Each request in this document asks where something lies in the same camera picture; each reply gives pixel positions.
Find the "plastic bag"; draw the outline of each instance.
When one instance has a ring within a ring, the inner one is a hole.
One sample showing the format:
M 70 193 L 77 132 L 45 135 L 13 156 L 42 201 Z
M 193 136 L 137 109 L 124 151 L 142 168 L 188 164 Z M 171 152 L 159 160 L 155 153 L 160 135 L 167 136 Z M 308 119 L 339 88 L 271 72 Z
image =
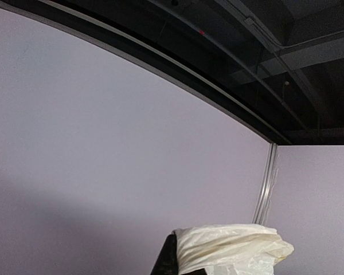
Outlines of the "plastic bag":
M 177 229 L 178 274 L 273 275 L 273 266 L 294 250 L 275 229 L 260 225 L 213 225 Z

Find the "black object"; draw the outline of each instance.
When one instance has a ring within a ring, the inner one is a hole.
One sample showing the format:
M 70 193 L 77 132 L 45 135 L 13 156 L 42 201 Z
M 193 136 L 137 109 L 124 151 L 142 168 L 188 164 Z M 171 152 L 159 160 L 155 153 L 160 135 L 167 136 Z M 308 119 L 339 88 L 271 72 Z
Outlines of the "black object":
M 162 247 L 150 275 L 178 275 L 177 238 L 170 234 Z M 187 275 L 206 275 L 204 269 L 196 270 Z

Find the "white wall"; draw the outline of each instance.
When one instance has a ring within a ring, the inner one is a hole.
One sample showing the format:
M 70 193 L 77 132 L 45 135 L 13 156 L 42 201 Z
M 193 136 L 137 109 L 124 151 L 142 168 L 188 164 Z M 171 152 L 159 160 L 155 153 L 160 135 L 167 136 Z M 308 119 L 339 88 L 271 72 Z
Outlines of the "white wall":
M 344 274 L 344 146 L 279 147 L 268 226 L 295 251 L 275 275 Z
M 248 223 L 268 143 L 160 77 L 0 10 L 0 274 L 148 274 Z

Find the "white plastic bag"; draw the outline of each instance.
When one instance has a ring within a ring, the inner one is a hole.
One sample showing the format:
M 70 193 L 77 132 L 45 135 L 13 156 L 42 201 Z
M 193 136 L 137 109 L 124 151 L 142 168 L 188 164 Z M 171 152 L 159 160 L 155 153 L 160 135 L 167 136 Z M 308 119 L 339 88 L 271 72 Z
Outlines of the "white plastic bag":
M 294 250 L 275 229 L 261 225 L 210 225 L 177 229 L 179 275 L 273 275 L 273 266 Z

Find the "ceiling pipe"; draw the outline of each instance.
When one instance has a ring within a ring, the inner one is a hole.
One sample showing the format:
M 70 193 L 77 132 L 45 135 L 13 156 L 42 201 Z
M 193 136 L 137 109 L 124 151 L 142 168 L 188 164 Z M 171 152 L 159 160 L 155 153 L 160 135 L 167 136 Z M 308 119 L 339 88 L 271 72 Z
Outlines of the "ceiling pipe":
M 176 19 L 183 22 L 185 25 L 190 27 L 191 29 L 195 30 L 197 33 L 204 36 L 209 42 L 211 42 L 213 45 L 215 45 L 217 48 L 219 48 L 222 52 L 224 52 L 227 56 L 229 56 L 232 60 L 234 60 L 236 63 L 238 63 L 242 68 L 244 68 L 253 78 L 255 78 L 266 90 L 268 90 L 271 95 L 281 103 L 281 105 L 291 114 L 291 116 L 298 122 L 298 124 L 305 130 L 308 130 L 308 127 L 305 125 L 305 123 L 298 117 L 298 115 L 291 109 L 291 107 L 284 102 L 284 100 L 275 93 L 275 91 L 261 78 L 258 77 L 256 73 L 250 70 L 250 68 L 244 64 L 243 61 L 241 61 L 235 54 L 233 54 L 230 50 L 228 50 L 225 46 L 223 46 L 221 43 L 216 41 L 213 37 L 208 35 L 204 32 L 204 30 L 201 30 L 193 23 L 189 22 L 186 18 L 179 15 L 178 13 L 174 12 L 173 10 L 169 9 L 168 7 L 162 5 L 157 0 L 148 0 L 149 2 L 153 3 L 155 6 L 159 7 L 160 9 L 164 10 L 165 12 L 171 14 Z

